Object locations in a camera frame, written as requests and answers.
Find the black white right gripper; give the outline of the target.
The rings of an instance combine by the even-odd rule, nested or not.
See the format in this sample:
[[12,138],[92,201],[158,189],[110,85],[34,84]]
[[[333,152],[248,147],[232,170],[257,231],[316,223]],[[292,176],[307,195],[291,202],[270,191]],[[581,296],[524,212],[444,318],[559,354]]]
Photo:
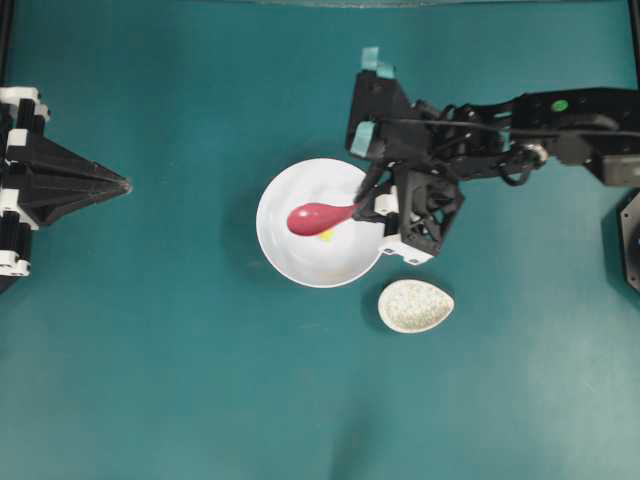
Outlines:
[[390,179],[369,197],[390,169],[386,160],[369,165],[353,202],[355,221],[384,223],[380,251],[407,264],[423,264],[438,256],[464,202],[458,184],[435,173],[394,167]]

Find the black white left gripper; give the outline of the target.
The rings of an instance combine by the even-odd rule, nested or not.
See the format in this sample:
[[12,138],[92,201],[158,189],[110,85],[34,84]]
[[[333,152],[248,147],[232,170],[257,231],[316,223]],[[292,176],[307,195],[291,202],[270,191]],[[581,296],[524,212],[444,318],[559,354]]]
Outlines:
[[[35,87],[1,89],[1,274],[31,273],[32,236],[74,211],[126,195],[129,181],[103,165],[85,159],[35,133],[50,120],[47,105]],[[11,147],[22,147],[22,162],[36,169],[101,180],[73,190],[26,186],[27,167],[9,158]]]

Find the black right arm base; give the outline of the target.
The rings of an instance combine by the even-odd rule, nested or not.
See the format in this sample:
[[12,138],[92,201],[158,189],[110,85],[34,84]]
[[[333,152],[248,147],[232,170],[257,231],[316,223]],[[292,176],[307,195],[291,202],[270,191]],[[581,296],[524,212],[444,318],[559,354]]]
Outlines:
[[625,300],[639,303],[639,190],[625,193],[601,222],[609,285]]

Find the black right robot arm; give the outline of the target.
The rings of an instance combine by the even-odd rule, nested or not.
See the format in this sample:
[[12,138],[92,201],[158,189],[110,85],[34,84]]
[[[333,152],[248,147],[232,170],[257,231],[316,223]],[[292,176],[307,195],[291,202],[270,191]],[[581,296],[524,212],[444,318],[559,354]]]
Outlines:
[[464,196],[460,183],[499,178],[511,187],[555,158],[606,186],[639,185],[639,94],[592,88],[523,94],[503,103],[409,100],[395,80],[360,81],[346,145],[369,161],[356,221],[430,256],[440,253]]

